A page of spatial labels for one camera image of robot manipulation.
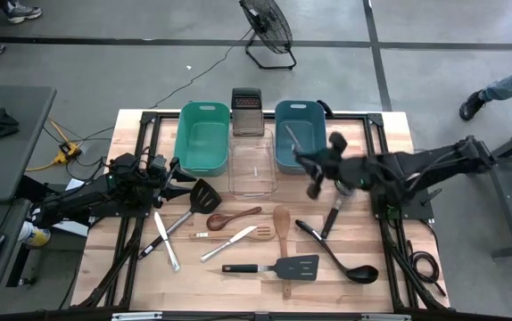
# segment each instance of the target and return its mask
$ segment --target gray floor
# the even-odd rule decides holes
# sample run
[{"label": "gray floor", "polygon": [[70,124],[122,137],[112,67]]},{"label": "gray floor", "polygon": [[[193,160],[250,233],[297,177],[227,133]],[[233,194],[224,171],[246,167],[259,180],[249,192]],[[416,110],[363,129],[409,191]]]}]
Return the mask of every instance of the gray floor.
[{"label": "gray floor", "polygon": [[[322,99],[336,110],[380,111],[379,85],[369,48],[336,47],[335,41],[369,41],[361,0],[277,0],[295,40],[329,41],[296,47],[292,72],[258,70],[233,49],[227,60],[161,105],[189,100],[228,102],[233,86],[262,89],[266,108],[284,99]],[[236,40],[249,28],[236,1],[226,0],[30,0],[45,9],[39,21],[8,26],[0,36],[117,37]],[[451,44],[512,44],[512,0],[371,0],[379,41]],[[112,125],[121,108],[146,108],[220,59],[226,46],[17,45],[0,56],[0,83],[54,86],[51,117],[80,136]],[[265,48],[265,62],[284,61]],[[489,103],[469,123],[458,117],[465,98],[512,73],[512,51],[381,51],[394,111],[405,111],[416,148],[451,144],[467,135],[492,149],[512,135],[512,99]],[[108,137],[111,132],[101,137]],[[107,153],[107,141],[84,145],[82,161]],[[49,162],[55,142],[42,135],[31,166]],[[73,167],[75,175],[87,169]],[[63,169],[34,173],[62,183]],[[509,246],[507,224],[488,177],[455,177],[440,184],[433,200],[442,267],[454,308],[512,316],[512,259],[490,252]],[[29,289],[0,296],[0,313],[57,308],[80,252],[49,252],[42,278]]]}]

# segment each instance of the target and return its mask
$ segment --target kitchen knife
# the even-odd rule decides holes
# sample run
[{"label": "kitchen knife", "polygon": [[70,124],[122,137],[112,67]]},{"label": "kitchen knife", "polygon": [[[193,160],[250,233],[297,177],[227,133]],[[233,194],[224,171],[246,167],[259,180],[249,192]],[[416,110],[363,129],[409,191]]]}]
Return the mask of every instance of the kitchen knife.
[{"label": "kitchen knife", "polygon": [[155,212],[155,224],[157,224],[157,229],[159,230],[159,234],[163,238],[165,242],[165,246],[167,246],[167,252],[169,253],[170,263],[173,265],[173,269],[175,272],[178,272],[181,269],[181,266],[178,264],[177,256],[173,249],[170,247],[169,238],[167,237],[167,231],[165,231],[165,226],[161,221],[161,216],[159,213]]},{"label": "kitchen knife", "polygon": [[232,236],[230,240],[228,240],[226,243],[220,245],[217,249],[214,249],[201,257],[201,262],[206,262],[208,259],[212,258],[216,253],[224,250],[226,247],[228,247],[230,244],[240,240],[241,238],[247,236],[251,231],[256,229],[256,226],[248,226],[244,230],[238,232],[236,235]]}]

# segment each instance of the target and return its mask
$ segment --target spatula head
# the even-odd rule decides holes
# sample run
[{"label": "spatula head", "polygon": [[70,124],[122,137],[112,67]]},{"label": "spatula head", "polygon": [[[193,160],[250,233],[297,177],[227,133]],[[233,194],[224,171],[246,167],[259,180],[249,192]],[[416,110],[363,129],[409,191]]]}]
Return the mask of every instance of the spatula head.
[{"label": "spatula head", "polygon": [[319,255],[282,258],[273,267],[277,277],[286,280],[316,281]]},{"label": "spatula head", "polygon": [[204,179],[199,179],[193,186],[190,195],[191,212],[209,214],[222,202],[217,191]]}]

